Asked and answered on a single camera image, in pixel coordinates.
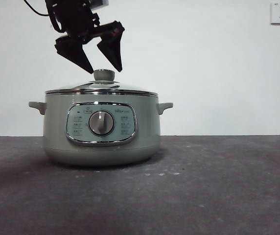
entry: pot base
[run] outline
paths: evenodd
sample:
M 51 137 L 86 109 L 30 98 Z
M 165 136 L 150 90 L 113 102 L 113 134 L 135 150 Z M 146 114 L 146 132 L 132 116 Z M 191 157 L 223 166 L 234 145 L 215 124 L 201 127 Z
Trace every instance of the pot base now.
M 67 151 L 45 148 L 47 155 L 56 162 L 81 166 L 110 166 L 139 162 L 151 157 L 159 150 L 153 145 L 144 148 L 122 149 L 116 151 Z

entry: cable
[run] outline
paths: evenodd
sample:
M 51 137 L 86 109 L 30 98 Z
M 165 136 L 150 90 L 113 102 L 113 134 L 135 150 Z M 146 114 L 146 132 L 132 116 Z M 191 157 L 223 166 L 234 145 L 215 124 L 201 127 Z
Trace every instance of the cable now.
M 28 2 L 27 2 L 27 0 L 23 0 L 29 7 L 30 7 L 30 9 L 31 10 L 33 10 L 35 13 L 37 13 L 38 15 L 40 15 L 40 16 L 48 16 L 48 14 L 41 14 L 41 13 L 39 13 L 39 12 L 37 12 Z

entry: stainless steel lid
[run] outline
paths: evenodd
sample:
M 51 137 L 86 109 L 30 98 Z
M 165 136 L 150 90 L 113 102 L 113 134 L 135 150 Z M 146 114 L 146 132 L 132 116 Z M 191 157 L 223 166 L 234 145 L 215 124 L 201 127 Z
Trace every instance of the stainless steel lid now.
M 114 81 L 115 73 L 111 70 L 95 70 L 95 81 L 86 84 L 66 86 L 57 90 L 46 91 L 46 94 L 126 94 L 141 96 L 158 96 L 157 93 L 145 89 L 129 86 Z

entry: pot handle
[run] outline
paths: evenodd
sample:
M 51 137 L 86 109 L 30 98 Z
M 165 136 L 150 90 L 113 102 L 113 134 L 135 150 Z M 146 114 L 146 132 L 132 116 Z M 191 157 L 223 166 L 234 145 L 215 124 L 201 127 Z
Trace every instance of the pot handle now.
M 174 107 L 173 103 L 161 103 L 161 104 L 158 104 L 159 115 L 162 115 L 165 109 L 170 109 L 172 107 Z
M 31 101 L 28 103 L 28 105 L 30 108 L 35 108 L 35 109 L 39 110 L 40 114 L 42 114 L 42 115 L 44 115 L 46 113 L 47 103 Z

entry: lid rim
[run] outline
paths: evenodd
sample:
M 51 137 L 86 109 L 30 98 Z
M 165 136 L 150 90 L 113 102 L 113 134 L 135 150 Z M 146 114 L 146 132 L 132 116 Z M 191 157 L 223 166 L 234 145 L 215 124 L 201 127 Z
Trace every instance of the lid rim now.
M 56 94 L 56 93 L 108 93 L 108 94 L 147 94 L 158 96 L 155 92 L 145 92 L 137 90 L 120 90 L 120 89 L 57 89 L 57 90 L 48 90 L 46 94 Z

